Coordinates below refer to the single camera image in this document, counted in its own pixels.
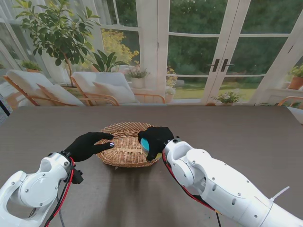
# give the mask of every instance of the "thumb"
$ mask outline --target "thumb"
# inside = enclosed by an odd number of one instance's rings
[[[108,150],[108,149],[111,149],[115,146],[114,142],[108,142],[108,143],[104,143],[104,144],[97,144],[97,145],[94,145],[92,148],[91,148],[91,151],[93,152],[93,154],[98,154],[104,150]]]

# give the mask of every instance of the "white plant pot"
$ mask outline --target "white plant pot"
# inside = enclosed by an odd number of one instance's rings
[[[165,95],[165,103],[171,103],[171,101],[174,99],[174,94],[173,95]]]
[[[132,78],[133,88],[144,88],[144,78]]]

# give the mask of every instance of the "woven basket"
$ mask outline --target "woven basket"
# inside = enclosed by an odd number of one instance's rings
[[[146,161],[146,156],[141,151],[138,141],[138,132],[146,130],[152,125],[138,122],[124,122],[112,124],[102,132],[114,136],[111,140],[115,147],[98,153],[97,156],[106,164],[120,167],[144,167],[151,166],[158,160]],[[107,143],[109,140],[100,140],[96,144]]]

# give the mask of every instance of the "tabletop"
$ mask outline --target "tabletop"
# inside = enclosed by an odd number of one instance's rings
[[[268,198],[290,186],[275,202],[303,219],[303,128],[287,108],[276,106],[21,107],[0,126],[0,185],[18,170],[36,172],[43,157],[76,137],[118,122],[168,126],[243,173]],[[72,185],[62,207],[66,226],[218,226],[215,213],[189,198],[161,160],[116,170],[93,156],[77,167],[84,182]],[[12,204],[9,209],[29,214]],[[235,226],[221,215],[220,221]],[[50,224],[60,225],[58,217]]]

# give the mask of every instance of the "black glove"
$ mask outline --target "black glove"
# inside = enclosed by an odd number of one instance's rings
[[[101,139],[111,140],[113,137],[113,135],[103,132],[88,132],[79,136],[64,152],[75,162],[81,162],[90,158],[93,154],[113,148],[115,146],[113,142],[94,145]]]
[[[138,133],[139,143],[142,138],[146,139],[150,146],[146,160],[152,161],[158,153],[162,153],[168,141],[174,139],[174,135],[167,127],[149,127]]]

